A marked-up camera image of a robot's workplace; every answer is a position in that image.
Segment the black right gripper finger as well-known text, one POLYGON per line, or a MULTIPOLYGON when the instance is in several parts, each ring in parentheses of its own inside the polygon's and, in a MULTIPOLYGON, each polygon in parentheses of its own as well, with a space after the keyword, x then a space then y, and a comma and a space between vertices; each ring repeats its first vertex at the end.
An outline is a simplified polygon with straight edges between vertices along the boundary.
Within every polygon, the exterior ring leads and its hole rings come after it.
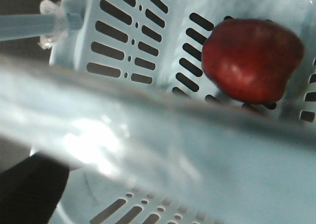
POLYGON ((0 222, 46 224, 65 190, 70 168, 36 153, 0 175, 0 222))

